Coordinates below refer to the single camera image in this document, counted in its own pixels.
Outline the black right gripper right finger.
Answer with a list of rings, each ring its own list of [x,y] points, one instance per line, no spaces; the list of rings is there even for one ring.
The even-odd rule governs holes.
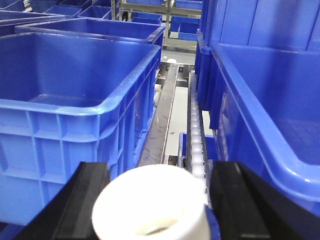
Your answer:
[[[244,164],[218,161],[209,195],[222,240],[318,240],[320,218]]]

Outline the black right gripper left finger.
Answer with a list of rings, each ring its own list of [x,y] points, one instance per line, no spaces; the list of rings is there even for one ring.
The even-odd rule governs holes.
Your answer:
[[[104,162],[80,162],[50,203],[15,237],[16,240],[97,240],[92,210],[110,182]]]

